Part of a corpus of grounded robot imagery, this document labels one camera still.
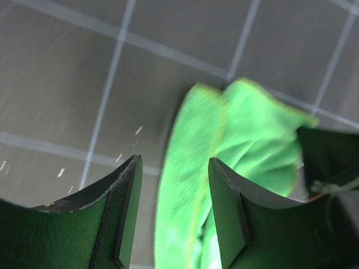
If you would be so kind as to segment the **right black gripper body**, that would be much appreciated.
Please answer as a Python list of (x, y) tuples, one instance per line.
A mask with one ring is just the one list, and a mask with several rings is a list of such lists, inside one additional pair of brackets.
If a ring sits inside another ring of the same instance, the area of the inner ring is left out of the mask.
[(322, 187), (344, 186), (358, 178), (358, 134), (300, 127), (305, 186), (310, 196)]

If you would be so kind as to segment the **green towel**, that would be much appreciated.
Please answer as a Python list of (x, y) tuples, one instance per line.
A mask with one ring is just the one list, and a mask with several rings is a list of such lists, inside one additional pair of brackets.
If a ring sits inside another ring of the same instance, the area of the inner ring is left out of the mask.
[(251, 244), (244, 197), (288, 197), (315, 117), (241, 78), (195, 84), (173, 123), (154, 224), (155, 268), (226, 268)]

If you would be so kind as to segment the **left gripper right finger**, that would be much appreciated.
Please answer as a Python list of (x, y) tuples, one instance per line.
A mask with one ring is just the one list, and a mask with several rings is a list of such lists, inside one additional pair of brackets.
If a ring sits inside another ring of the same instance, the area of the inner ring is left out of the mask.
[(209, 160), (209, 185), (223, 268), (308, 268), (299, 220), (304, 204)]

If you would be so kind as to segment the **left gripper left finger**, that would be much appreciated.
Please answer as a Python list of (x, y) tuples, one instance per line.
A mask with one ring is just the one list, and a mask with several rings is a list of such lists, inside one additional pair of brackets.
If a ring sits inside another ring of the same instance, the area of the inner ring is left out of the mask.
[(142, 185), (134, 155), (84, 189), (37, 206), (41, 232), (31, 268), (129, 268)]

